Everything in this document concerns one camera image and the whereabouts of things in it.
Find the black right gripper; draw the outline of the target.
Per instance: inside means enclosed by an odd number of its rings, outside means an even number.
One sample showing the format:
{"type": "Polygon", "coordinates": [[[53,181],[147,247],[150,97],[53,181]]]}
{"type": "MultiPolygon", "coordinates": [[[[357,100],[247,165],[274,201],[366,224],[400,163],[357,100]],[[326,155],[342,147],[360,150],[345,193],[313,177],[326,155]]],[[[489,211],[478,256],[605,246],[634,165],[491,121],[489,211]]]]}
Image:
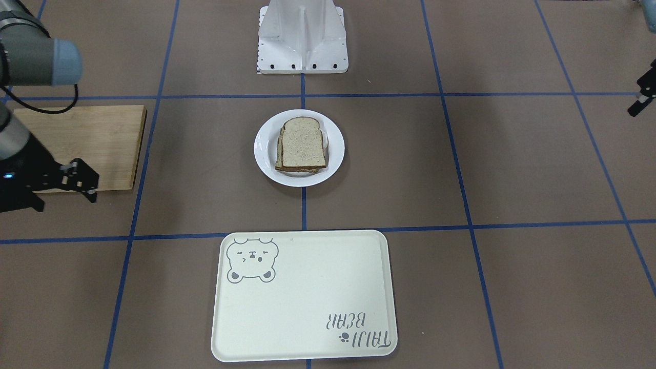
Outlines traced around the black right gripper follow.
{"type": "Polygon", "coordinates": [[[97,202],[100,175],[80,157],[66,165],[58,163],[35,136],[30,136],[16,154],[2,158],[1,171],[2,194],[61,189],[79,192],[90,203],[97,202]]]}

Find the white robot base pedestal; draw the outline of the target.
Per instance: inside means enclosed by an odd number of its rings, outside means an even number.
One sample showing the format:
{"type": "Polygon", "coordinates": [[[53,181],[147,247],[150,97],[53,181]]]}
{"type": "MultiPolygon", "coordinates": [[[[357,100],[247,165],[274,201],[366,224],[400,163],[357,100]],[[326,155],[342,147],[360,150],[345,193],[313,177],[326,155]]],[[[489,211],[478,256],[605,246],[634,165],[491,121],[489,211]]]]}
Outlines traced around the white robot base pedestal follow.
{"type": "Polygon", "coordinates": [[[271,1],[258,21],[258,73],[349,70],[344,10],[333,1],[271,1]]]}

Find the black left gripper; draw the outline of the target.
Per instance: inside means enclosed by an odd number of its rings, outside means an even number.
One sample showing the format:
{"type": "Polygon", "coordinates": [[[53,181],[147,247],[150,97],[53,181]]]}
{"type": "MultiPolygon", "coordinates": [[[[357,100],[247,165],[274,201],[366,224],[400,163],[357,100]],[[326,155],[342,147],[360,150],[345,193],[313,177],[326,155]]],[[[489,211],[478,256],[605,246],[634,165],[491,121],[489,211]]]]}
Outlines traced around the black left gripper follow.
{"type": "Polygon", "coordinates": [[[631,117],[637,117],[655,97],[655,59],[651,61],[650,68],[644,75],[637,80],[640,90],[637,94],[637,100],[627,109],[631,117]]]}

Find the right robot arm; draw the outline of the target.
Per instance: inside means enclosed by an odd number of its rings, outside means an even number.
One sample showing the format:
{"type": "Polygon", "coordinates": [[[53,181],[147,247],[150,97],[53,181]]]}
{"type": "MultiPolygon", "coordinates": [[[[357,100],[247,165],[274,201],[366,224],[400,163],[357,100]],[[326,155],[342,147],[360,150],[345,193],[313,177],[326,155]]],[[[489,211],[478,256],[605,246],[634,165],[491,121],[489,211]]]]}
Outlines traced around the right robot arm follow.
{"type": "MultiPolygon", "coordinates": [[[[64,114],[75,107],[84,70],[79,49],[70,40],[51,37],[43,23],[20,1],[1,2],[2,91],[14,102],[40,114],[64,114]],[[9,86],[72,86],[68,107],[45,110],[28,105],[9,86]]],[[[1,210],[42,212],[39,191],[79,192],[97,201],[99,174],[79,157],[59,163],[21,120],[1,109],[1,210]]]]}

